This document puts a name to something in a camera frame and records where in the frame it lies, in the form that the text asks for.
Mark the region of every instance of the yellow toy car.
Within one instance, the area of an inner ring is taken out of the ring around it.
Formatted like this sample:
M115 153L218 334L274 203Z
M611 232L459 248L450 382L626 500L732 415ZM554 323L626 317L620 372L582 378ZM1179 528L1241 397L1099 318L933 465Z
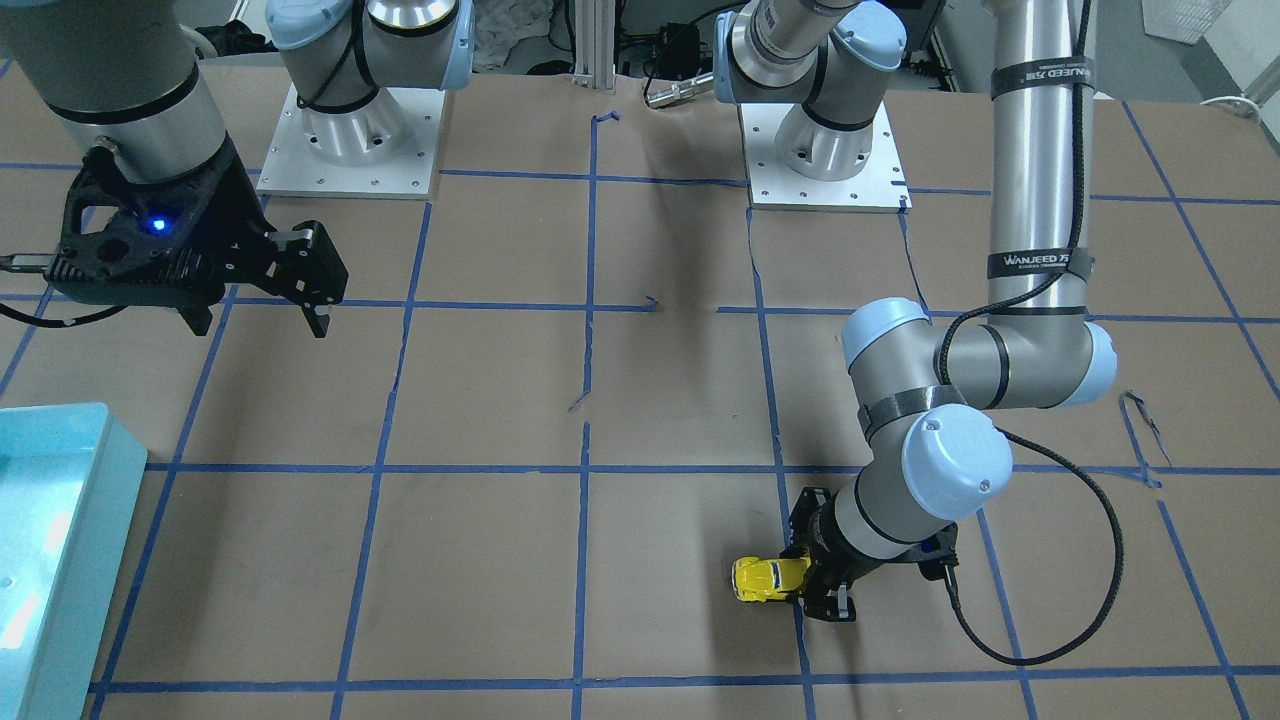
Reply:
M742 602L786 602L800 591L809 565L808 557L740 557L730 575L733 594Z

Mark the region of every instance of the light blue cap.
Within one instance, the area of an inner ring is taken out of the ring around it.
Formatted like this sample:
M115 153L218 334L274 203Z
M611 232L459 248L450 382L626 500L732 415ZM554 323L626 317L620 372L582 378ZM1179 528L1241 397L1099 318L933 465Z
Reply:
M863 305L845 320L845 329L840 333L845 346L845 370L884 333L911 320L928 319L919 302L905 297L882 297Z
M979 410L941 405L906 432L902 474L925 512L954 523L1005 489L1014 474L1014 451Z
M320 40L351 13L351 0L268 0L266 27L280 50Z
M716 49L712 56L712 70L716 78L716 100L733 104L732 70L728 60L728 31L733 27L733 13L721 13L716 17Z
M475 13L470 0L458 3L458 19L453 31L453 47L449 61L444 65L444 79L440 90L461 90L471 82L471 64L475 60Z
M1120 359L1116 357L1116 350L1111 345L1111 336L1107 331L1094 323L1084 323L1084 327L1089 328L1089 337L1093 340L1089 369L1084 372L1084 379L1080 380L1071 397L1064 400L1059 407L1085 405L1102 397L1111 389L1111 383L1115 382L1116 372L1120 368Z
M906 28L893 10L879 3L867 0L850 10L836 26L836 37L873 68L890 72L902 63Z

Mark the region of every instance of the teal plastic bin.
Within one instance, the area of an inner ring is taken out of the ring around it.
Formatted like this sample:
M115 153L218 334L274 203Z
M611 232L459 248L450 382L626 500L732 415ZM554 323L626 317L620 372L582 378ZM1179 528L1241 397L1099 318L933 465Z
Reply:
M0 720L81 716L146 461L105 405L0 410Z

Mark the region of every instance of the white mounting plate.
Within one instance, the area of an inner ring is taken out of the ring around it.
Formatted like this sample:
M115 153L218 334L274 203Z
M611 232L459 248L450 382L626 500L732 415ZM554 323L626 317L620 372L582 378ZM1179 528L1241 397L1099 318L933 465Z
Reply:
M430 200L440 143L443 90L389 88L412 136L387 160L372 165L334 165L321 158L302 131L297 90L280 110L271 149L262 161L257 191L285 197L376 197Z
M823 182L792 170L778 156L773 138L792 105L744 102L742 149L751 182L751 206L769 210L835 210L842 213L897 213L911 208L902 161L882 102L876 111L876 140L863 172L846 181Z

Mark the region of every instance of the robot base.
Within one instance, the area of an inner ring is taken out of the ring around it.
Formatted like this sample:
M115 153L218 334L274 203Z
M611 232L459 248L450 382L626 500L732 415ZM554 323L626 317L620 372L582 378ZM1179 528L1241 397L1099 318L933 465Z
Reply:
M806 178L778 158L773 138L791 105L745 102L740 108L753 208L845 213L897 213L904 206L911 208L883 104L876 111L876 145L867 167L846 181L835 182Z
M289 87L271 149L257 178L262 195L287 197L376 197L430 200L439 158L444 91L393 87L412 136L385 161L372 165L334 165L315 152L302 127L297 90Z

